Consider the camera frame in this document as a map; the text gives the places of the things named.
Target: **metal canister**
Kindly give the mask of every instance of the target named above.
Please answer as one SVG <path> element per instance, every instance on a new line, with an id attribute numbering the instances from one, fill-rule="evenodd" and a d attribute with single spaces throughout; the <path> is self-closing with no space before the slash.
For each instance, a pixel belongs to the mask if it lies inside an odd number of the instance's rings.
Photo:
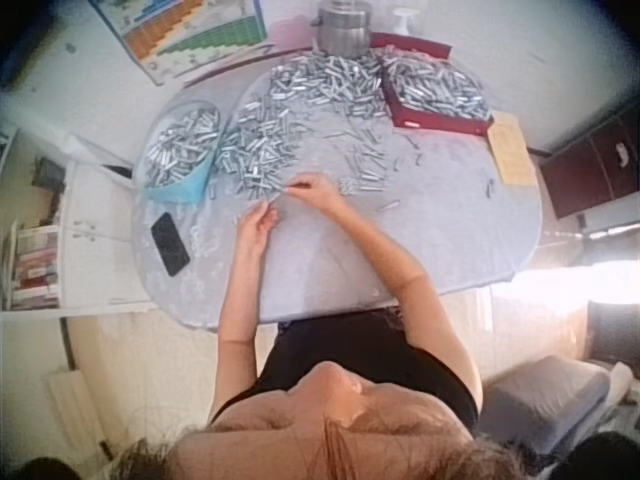
<path id="1" fill-rule="evenodd" d="M 325 0 L 318 5 L 318 47 L 329 55 L 364 55 L 371 41 L 371 5 L 361 0 Z"/>

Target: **gray tabletop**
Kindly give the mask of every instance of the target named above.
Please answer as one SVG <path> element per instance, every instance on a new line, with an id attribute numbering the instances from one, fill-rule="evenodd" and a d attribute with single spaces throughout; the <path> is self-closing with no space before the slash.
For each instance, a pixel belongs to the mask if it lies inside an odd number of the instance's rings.
<path id="1" fill-rule="evenodd" d="M 189 89 L 174 101 L 213 101 L 227 114 L 251 92 L 264 88 L 264 73 L 276 61 L 232 70 Z M 355 140 L 323 138 L 349 128 L 330 108 L 318 108 L 297 150 L 298 162 L 283 173 L 320 171 L 338 179 L 350 175 L 341 151 Z M 537 187 L 503 185 L 486 141 L 438 131 L 397 129 L 388 118 L 367 121 L 381 138 L 398 172 L 384 192 L 348 196 L 369 217 L 415 255 L 440 293 L 511 278 L 530 258 L 541 227 Z M 423 154 L 416 165 L 417 151 Z M 133 215 L 133 249 L 138 272 L 151 299 L 175 320 L 217 327 L 235 240 L 235 219 L 250 203 L 234 195 L 230 176 L 212 177 L 217 197 L 199 205 L 157 204 L 139 194 Z M 493 189 L 488 195 L 488 184 Z M 378 208 L 399 200 L 394 209 Z M 275 322 L 372 308 L 392 300 L 349 238 L 319 213 L 294 199 L 275 201 L 282 220 L 266 254 L 260 321 Z M 151 225 L 171 213 L 191 262 L 170 278 L 151 238 Z"/>

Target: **paper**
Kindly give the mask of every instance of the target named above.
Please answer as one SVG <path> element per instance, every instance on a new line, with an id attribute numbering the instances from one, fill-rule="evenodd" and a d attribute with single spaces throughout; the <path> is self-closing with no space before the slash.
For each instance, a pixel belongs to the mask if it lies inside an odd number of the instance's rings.
<path id="1" fill-rule="evenodd" d="M 527 152 L 527 144 L 515 115 L 493 114 L 494 123 L 487 132 L 502 183 L 537 185 L 536 171 Z"/>

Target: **pile of metal pieces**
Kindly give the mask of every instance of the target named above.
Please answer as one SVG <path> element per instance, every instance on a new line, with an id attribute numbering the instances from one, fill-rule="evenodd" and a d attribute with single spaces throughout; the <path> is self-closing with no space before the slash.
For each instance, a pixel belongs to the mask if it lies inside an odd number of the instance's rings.
<path id="1" fill-rule="evenodd" d="M 204 161 L 218 138 L 220 113 L 216 108 L 193 110 L 161 131 L 144 158 L 145 187 L 179 182 Z"/>
<path id="2" fill-rule="evenodd" d="M 339 132 L 359 140 L 344 154 L 353 177 L 339 180 L 340 193 L 357 195 L 359 192 L 383 192 L 387 187 L 391 168 L 387 165 L 385 153 L 380 149 L 380 141 L 370 128 L 351 127 L 351 131 Z"/>
<path id="3" fill-rule="evenodd" d="M 235 192 L 248 199 L 273 199 L 283 188 L 281 170 L 296 161 L 295 149 L 303 134 L 313 129 L 303 123 L 315 108 L 332 108 L 347 117 L 387 115 L 380 88 L 381 66 L 373 55 L 358 60 L 310 52 L 274 67 L 268 90 L 247 103 L 221 140 L 216 167 L 234 174 Z M 377 140 L 369 131 L 350 133 L 357 140 Z M 384 155 L 375 154 L 379 162 Z M 369 174 L 373 182 L 374 175 Z M 363 188 L 379 191 L 380 186 Z"/>
<path id="4" fill-rule="evenodd" d="M 282 191 L 280 170 L 295 162 L 296 141 L 311 130 L 293 117 L 291 108 L 269 95 L 254 98 L 239 112 L 216 157 L 218 170 L 236 175 L 236 194 L 247 191 L 254 200 Z"/>
<path id="5" fill-rule="evenodd" d="M 275 67 L 269 95 L 274 100 L 303 98 L 309 107 L 331 103 L 336 113 L 347 116 L 385 116 L 381 73 L 373 53 L 350 60 L 314 51 Z"/>
<path id="6" fill-rule="evenodd" d="M 480 86 L 449 62 L 420 52 L 384 49 L 382 62 L 402 105 L 413 110 L 488 120 Z"/>

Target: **blue bowl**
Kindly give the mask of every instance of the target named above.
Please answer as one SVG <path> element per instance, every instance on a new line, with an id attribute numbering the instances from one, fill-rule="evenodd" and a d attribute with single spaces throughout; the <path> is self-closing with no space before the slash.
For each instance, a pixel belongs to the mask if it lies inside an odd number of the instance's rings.
<path id="1" fill-rule="evenodd" d="M 222 121 L 220 125 L 220 133 L 218 138 L 210 145 L 209 153 L 200 164 L 194 168 L 183 179 L 165 185 L 163 187 L 148 187 L 146 186 L 146 156 L 144 152 L 147 151 L 149 145 L 151 145 L 158 137 L 159 133 L 165 130 L 171 123 L 177 119 L 183 117 L 187 113 L 198 109 L 214 109 L 213 104 L 201 100 L 191 100 L 167 109 L 161 113 L 158 120 L 154 122 L 151 127 L 149 136 L 145 143 L 143 155 L 138 161 L 134 171 L 134 182 L 138 188 L 144 191 L 145 195 L 155 202 L 160 203 L 199 203 L 204 195 L 204 191 L 209 180 L 209 173 L 211 172 L 211 164 L 215 158 L 215 153 L 218 147 L 218 141 L 222 136 Z"/>

